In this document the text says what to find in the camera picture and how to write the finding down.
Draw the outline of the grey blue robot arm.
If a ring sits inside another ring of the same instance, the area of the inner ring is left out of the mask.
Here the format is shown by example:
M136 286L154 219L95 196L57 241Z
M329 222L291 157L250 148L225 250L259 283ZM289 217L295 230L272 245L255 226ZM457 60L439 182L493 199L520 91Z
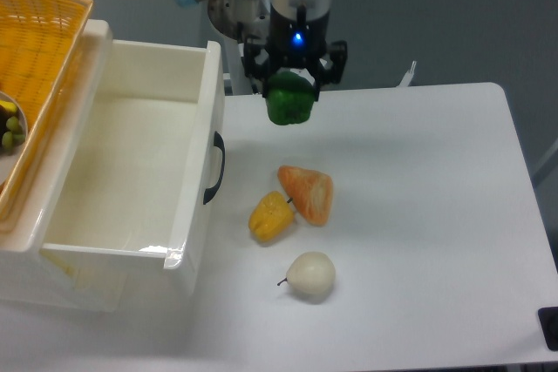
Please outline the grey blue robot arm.
M174 0L180 6L206 3L213 27L232 40L233 85L256 84L268 92L279 71L307 71L318 95L341 81L348 47L328 42L332 0Z

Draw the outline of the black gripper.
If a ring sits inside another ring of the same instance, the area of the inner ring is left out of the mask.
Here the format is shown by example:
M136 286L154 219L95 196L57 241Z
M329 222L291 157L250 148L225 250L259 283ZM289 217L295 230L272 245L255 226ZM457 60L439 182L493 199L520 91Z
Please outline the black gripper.
M248 36L243 43L244 73L262 83L269 95L269 80L282 68L305 69L314 78L317 102L324 85L338 85L348 59L344 40L326 43L327 15L306 21L306 9L292 20L271 7L269 37Z

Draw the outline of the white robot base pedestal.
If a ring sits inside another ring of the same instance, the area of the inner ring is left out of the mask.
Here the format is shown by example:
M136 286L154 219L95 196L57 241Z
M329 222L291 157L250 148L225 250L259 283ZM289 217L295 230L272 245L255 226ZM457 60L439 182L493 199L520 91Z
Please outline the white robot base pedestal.
M221 34L233 95L259 94L261 83L245 75L243 45L248 36L265 41L270 0L208 0L208 18Z

